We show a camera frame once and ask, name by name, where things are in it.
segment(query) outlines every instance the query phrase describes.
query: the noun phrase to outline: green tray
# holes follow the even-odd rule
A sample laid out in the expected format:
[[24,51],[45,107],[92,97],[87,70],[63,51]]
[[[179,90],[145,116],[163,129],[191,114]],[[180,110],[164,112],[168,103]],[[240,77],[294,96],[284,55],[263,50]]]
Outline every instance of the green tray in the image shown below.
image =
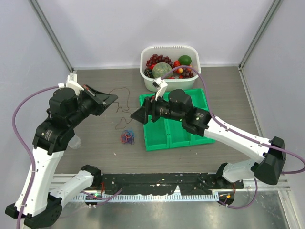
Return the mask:
[[[194,106],[208,110],[207,103],[202,88],[185,90],[191,98]],[[168,101],[168,94],[164,94],[164,100]],[[140,96],[140,104],[143,104],[145,97],[150,97],[155,94],[143,94]],[[200,137],[198,135],[192,135],[181,126],[181,122],[174,120],[160,118],[157,122],[150,122],[143,125],[144,128],[144,140],[146,150],[168,149],[182,146],[195,146],[202,144],[214,143],[215,140]]]

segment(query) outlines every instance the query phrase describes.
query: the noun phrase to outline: white basket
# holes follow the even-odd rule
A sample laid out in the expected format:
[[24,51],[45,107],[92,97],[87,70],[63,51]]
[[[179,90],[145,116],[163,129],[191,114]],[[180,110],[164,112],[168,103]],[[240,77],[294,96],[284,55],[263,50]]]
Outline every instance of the white basket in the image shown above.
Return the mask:
[[[192,67],[201,73],[198,52],[187,45],[176,45],[176,46],[150,46],[144,49],[141,53],[141,65],[140,73],[144,79],[145,86],[148,90],[155,92],[156,89],[152,85],[153,79],[144,75],[143,71],[146,68],[146,61],[149,60],[154,54],[168,56],[172,62],[179,59],[182,55],[188,55],[192,59]],[[168,84],[166,91],[172,91],[174,89],[191,89],[194,85],[195,80],[198,78],[197,74],[190,79],[176,79],[176,80],[165,80]]]

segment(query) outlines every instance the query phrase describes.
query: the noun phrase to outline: white wall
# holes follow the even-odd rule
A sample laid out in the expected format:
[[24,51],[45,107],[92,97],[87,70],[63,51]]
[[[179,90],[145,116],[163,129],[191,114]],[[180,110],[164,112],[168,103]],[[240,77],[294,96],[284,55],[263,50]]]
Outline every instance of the white wall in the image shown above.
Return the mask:
[[[245,77],[269,138],[281,137],[286,149],[305,157],[305,1],[284,0],[245,66]],[[285,170],[302,163],[288,156]],[[305,215],[305,174],[289,184]]]
[[38,0],[76,68],[139,66],[150,45],[187,44],[201,64],[239,64],[272,0]]
[[[16,227],[4,214],[23,188],[30,160],[13,133],[17,105],[42,88],[63,82],[68,70],[26,0],[2,0],[0,6],[0,228]],[[17,128],[30,146],[45,118],[51,92],[33,98],[20,110]]]

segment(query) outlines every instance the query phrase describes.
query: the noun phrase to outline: gray wood tabletop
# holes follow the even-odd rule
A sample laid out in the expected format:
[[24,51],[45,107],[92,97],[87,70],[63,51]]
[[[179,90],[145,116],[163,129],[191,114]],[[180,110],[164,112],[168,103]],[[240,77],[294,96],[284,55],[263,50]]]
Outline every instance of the gray wood tabletop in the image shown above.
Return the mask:
[[[77,73],[78,83],[85,83],[104,93],[112,91],[118,95],[119,105],[112,104],[101,116],[89,116],[75,129],[82,145],[78,150],[66,150],[56,173],[77,173],[86,164],[96,166],[104,173],[215,172],[221,163],[248,159],[220,142],[146,151],[143,125],[131,121],[129,113],[118,110],[118,107],[123,110],[129,108],[132,113],[140,106],[139,96],[150,93],[139,69],[83,70]],[[237,67],[205,67],[202,68],[202,75],[215,115],[257,135]],[[202,88],[199,79],[194,88]],[[121,143],[121,132],[125,128],[134,130],[134,145]]]

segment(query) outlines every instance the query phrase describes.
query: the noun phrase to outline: brown string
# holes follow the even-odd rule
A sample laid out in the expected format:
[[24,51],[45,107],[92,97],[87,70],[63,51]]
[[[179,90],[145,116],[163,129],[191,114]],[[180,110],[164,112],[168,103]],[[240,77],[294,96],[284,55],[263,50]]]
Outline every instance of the brown string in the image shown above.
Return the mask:
[[[116,113],[118,113],[118,111],[121,109],[121,111],[122,112],[124,112],[124,113],[128,113],[128,114],[130,114],[131,115],[131,113],[130,112],[128,112],[129,111],[129,106],[128,106],[128,101],[129,101],[129,96],[130,96],[130,91],[129,91],[129,89],[127,88],[127,87],[121,87],[121,88],[115,88],[115,89],[112,89],[110,92],[109,92],[109,94],[111,94],[111,92],[113,92],[114,90],[121,90],[121,89],[126,89],[127,91],[128,91],[128,96],[127,96],[127,104],[126,104],[126,106],[127,106],[127,109],[126,110],[123,110],[123,108],[120,106],[120,103],[119,102],[113,102],[114,104],[117,104],[118,105],[118,107],[117,107],[117,109],[116,109]],[[120,119],[120,122],[115,126],[115,129],[116,130],[120,130],[120,129],[124,129],[124,128],[126,128],[126,126],[124,126],[124,127],[122,127],[122,128],[118,128],[118,125],[119,124],[121,124],[121,122],[122,122],[122,120],[124,120],[125,121],[125,123],[126,124],[129,124],[129,123],[131,123],[132,122],[132,119],[130,119],[130,121],[128,122],[127,120],[126,120],[126,118],[125,117],[122,117],[121,119]]]

